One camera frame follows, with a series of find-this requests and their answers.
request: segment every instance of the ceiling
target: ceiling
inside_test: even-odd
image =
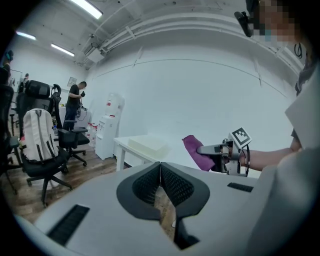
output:
[[[70,0],[45,0],[25,20],[20,31],[34,35],[31,41],[54,51],[54,43],[75,54],[66,56],[89,68],[85,52],[89,45],[107,53],[134,37],[177,29],[206,29],[242,37],[276,53],[281,45],[266,45],[257,38],[247,38],[234,12],[246,9],[245,0],[88,0],[103,15],[95,19]],[[297,72],[301,63],[289,49],[280,54]]]

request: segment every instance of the chair armrest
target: chair armrest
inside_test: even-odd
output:
[[[83,128],[71,130],[71,132],[72,132],[72,133],[75,133],[75,134],[86,133],[87,131],[88,131],[88,129],[83,129]]]
[[[9,145],[10,145],[10,148],[12,149],[16,149],[17,147],[19,147],[18,137],[17,136],[11,137],[9,141]]]
[[[68,130],[65,130],[65,129],[57,129],[59,133],[62,133],[62,134],[68,134],[70,133],[70,131]]]

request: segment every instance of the black office chair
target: black office chair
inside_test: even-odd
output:
[[[0,85],[0,172],[1,174],[4,173],[6,175],[13,193],[16,195],[17,190],[14,188],[8,175],[8,170],[22,167],[21,165],[13,164],[14,162],[12,157],[8,157],[8,155],[11,154],[12,151],[14,151],[17,159],[20,160],[17,150],[17,148],[19,147],[18,137],[11,136],[8,128],[8,115],[13,95],[14,90],[10,86]]]
[[[51,98],[55,101],[58,101],[57,95],[51,95]],[[61,123],[60,114],[59,114],[59,105],[56,104],[55,106],[55,119],[56,119],[56,127],[58,130],[58,141],[59,146],[63,149],[68,151],[70,158],[75,158],[83,162],[83,166],[87,166],[87,161],[78,156],[77,154],[82,153],[83,155],[86,154],[85,150],[73,150],[76,149],[80,145],[85,145],[90,142],[90,140],[84,135],[85,132],[88,130],[86,128],[76,128],[71,131],[67,131],[63,129],[63,125]],[[65,120],[65,122],[69,123],[76,123],[75,120]]]
[[[50,98],[50,87],[48,84],[30,80],[24,92],[19,93],[16,98],[17,101],[17,113],[19,117],[19,131],[20,138],[24,136],[24,116],[27,111],[32,109],[44,109],[49,113],[52,113],[54,106],[58,105],[53,98]],[[44,180],[42,188],[41,201],[43,206],[46,207],[46,191],[48,182],[53,180],[63,186],[66,186],[72,190],[71,185],[58,179],[54,175],[58,172],[65,172],[67,162],[69,160],[69,154],[62,148],[58,147],[59,154],[57,157],[46,160],[44,163],[31,163],[21,152],[22,165],[25,172],[30,176],[26,181],[29,186],[32,185],[32,181]]]

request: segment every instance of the table leg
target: table leg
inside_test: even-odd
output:
[[[126,151],[119,145],[117,151],[116,171],[118,172],[124,169]]]

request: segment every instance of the seat cushion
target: seat cushion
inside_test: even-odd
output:
[[[90,140],[83,133],[79,133],[78,145],[85,145],[85,144],[88,144],[89,142]]]
[[[40,162],[29,162],[25,155],[21,152],[23,168],[30,177],[54,175],[58,173],[58,168],[61,165],[67,163],[69,158],[69,154],[62,148],[59,148],[59,154],[57,157],[55,157],[54,159],[46,160],[43,164],[41,164]]]

